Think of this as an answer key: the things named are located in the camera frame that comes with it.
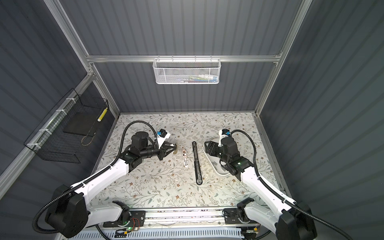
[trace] wire mesh basket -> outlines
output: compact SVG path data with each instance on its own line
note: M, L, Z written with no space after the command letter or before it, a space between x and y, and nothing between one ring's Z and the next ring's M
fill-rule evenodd
M211 61L153 61L157 84L217 84L220 59Z
M58 114L46 128L38 130L35 142L30 136L24 145L43 160L80 163L107 110L106 99L76 95L56 110Z

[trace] white ventilated panel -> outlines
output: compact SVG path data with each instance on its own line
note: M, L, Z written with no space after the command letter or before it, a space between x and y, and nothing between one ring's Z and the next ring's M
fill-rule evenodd
M129 233L126 237L114 237L116 230L103 230L110 239L173 239L173 238L238 238L242 239L241 229L235 227L206 227L206 228L166 228L166 229L139 229ZM104 240L97 230L83 230L70 239Z
M153 61L158 84L217 84L221 62L207 61Z

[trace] black bracket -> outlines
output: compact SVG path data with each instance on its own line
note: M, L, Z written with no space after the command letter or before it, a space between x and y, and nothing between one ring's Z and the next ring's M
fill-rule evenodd
M249 218L247 217L247 215L245 214L245 210L244 210L244 208L245 208L245 206L246 206L248 203L253 202L253 201L254 201L254 199L248 197L248 198L242 200L241 202L239 202L239 203L237 204L237 215L238 215L238 217L239 217L239 219L240 219L241 221L243 221L243 222L249 222L249 221L250 221L250 219L249 219Z
M239 217L237 216L237 208L227 208L223 209L223 215L225 219L225 224L244 224L244 222L241 222ZM258 224L258 222L255 222L253 220L250 220L247 224Z
M144 225L145 220L145 211L130 211L131 219L127 226L125 227L133 227L133 218L135 218L135 227L142 227ZM118 225L121 225L121 222L119 220L114 222L105 222L103 223L103 227L119 227Z

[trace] black handle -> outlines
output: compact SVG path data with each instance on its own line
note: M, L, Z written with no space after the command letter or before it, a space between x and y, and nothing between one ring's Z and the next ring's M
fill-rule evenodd
M195 141L192 142L192 149L193 154L195 157L195 177L196 177L196 184L201 185L203 184L203 179L201 177L201 170L200 170L200 163L199 163L199 157L197 155L197 144Z

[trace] gray corrugated wall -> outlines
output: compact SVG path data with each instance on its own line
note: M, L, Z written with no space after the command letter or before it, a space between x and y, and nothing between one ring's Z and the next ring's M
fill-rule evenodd
M61 1L91 55L278 54L300 0Z
M90 55L275 55L300 0L61 1ZM149 63L96 63L121 112L254 110L273 63L215 85L157 85Z
M43 1L0 1L0 173L50 109L86 75ZM100 97L91 84L85 95ZM53 239L31 227L61 184L87 177L114 121L108 112L81 164L34 157L0 200L1 239ZM41 226L47 227L42 218Z
M100 97L94 84L91 84L83 95ZM91 174L113 122L114 116L108 111L101 121L92 143L88 146L86 159L83 159L80 164L44 161L37 156L31 160L0 200L1 239L31 240L55 237L55 234L34 232L31 227L33 217L51 200L52 193L57 187L62 184L70 186ZM44 218L45 214L41 217L39 226L51 229L44 222Z
M294 198L355 240L384 226L383 21L383 1L314 1L261 114Z
M0 173L85 76L43 1L0 1Z
M96 63L121 112L254 110L273 63L222 63L219 84L159 85L151 63Z

